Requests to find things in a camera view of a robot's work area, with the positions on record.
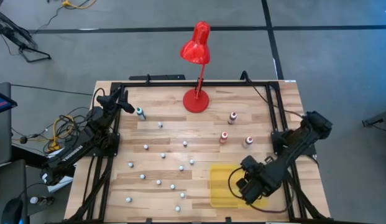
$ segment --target lamp shade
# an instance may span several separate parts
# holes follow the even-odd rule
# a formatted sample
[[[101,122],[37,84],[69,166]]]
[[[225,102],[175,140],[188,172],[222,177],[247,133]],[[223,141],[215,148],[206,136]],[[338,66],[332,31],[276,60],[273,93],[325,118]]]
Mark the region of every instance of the lamp shade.
[[[193,38],[181,49],[180,56],[191,63],[204,65],[209,63],[209,48],[206,45],[211,28],[206,22],[198,22],[194,28]]]

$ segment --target wooden tabletop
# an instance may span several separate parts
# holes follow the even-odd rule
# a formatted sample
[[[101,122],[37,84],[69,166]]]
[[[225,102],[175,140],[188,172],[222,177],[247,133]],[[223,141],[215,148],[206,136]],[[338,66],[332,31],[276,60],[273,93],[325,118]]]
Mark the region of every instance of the wooden tabletop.
[[[97,88],[110,92],[112,81],[100,81]],[[303,114],[298,87],[295,82],[279,81],[282,100],[286,110]],[[270,132],[269,107],[249,86],[204,87],[210,98],[208,108],[202,113],[190,113],[183,107],[183,95],[191,87],[128,87],[129,103],[144,110],[147,117],[121,112],[119,153],[114,159],[109,197],[106,207],[106,222],[223,222],[231,217],[235,222],[288,221],[287,212],[282,214],[262,213],[251,208],[214,208],[210,203],[209,170],[214,164],[238,165],[243,158],[252,155],[258,162],[273,155]],[[266,96],[264,87],[257,89]],[[275,93],[273,101],[277,102]],[[230,112],[237,113],[236,123],[227,123]],[[276,110],[279,125],[280,119]],[[300,118],[286,114],[288,127],[299,127]],[[219,144],[220,134],[229,135],[226,144]],[[243,140],[252,136],[250,149],[242,147]],[[90,158],[78,161],[73,185],[68,199],[65,218],[72,216],[82,203]],[[301,188],[314,206],[325,216],[329,210],[317,165],[305,156],[296,161]],[[93,180],[94,166],[91,171]],[[95,215],[101,192],[95,204]],[[278,189],[267,199],[268,210],[285,208],[283,189]],[[296,199],[295,213],[298,214]]]

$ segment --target red desk lamp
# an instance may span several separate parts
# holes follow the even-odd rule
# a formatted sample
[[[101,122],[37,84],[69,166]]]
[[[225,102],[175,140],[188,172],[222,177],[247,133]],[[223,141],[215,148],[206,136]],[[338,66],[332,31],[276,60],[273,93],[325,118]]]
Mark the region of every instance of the red desk lamp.
[[[201,90],[205,65],[209,63],[209,48],[206,45],[210,26],[206,22],[199,22],[194,28],[193,38],[189,40],[181,49],[180,56],[191,63],[202,65],[198,86],[194,90],[188,90],[183,97],[183,104],[186,110],[192,113],[204,111],[209,104],[209,97],[205,91]]]

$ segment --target floor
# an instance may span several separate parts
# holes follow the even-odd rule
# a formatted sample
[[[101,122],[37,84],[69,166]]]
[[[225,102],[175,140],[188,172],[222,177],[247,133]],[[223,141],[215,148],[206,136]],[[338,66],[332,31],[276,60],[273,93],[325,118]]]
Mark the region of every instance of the floor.
[[[212,26],[264,27],[262,2],[99,0],[86,10],[61,9],[46,32],[34,36],[39,49],[52,55],[51,61],[28,64],[19,55],[10,56],[0,37],[0,82],[91,93],[96,80],[127,80],[131,75],[184,74],[196,79],[200,68],[178,56],[191,32],[117,28],[193,27],[201,20]],[[275,28],[278,57],[266,30],[212,31],[205,78],[237,79],[247,70],[252,79],[276,79],[274,58],[277,76],[297,81],[305,110],[316,110],[334,123],[330,137],[316,143],[331,216],[386,223],[386,132],[363,128],[361,123],[386,110],[386,29],[374,29],[386,25],[386,0],[267,0],[267,4],[274,27],[327,28]],[[19,26],[35,30],[59,7],[59,0],[34,4],[6,0],[0,10]],[[351,26],[370,27],[351,30]],[[97,28],[108,32],[72,33]],[[91,98],[16,86],[12,97],[19,103],[12,111],[12,126],[26,134],[43,130],[59,114],[88,106]],[[36,142],[25,146],[42,148]],[[32,215],[32,223],[60,221],[69,189],[57,192],[56,206]]]

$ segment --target yellow plastic container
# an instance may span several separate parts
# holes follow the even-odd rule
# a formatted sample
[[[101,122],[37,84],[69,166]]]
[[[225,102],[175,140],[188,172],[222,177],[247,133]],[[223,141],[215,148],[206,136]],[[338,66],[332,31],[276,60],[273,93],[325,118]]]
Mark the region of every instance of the yellow plastic container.
[[[215,208],[250,208],[245,201],[236,198],[230,193],[227,180],[237,165],[220,164],[212,165],[210,170],[211,205]],[[230,187],[234,194],[240,196],[236,182],[244,176],[244,171],[239,170],[230,179]],[[267,199],[262,198],[253,203],[258,208],[266,208]]]

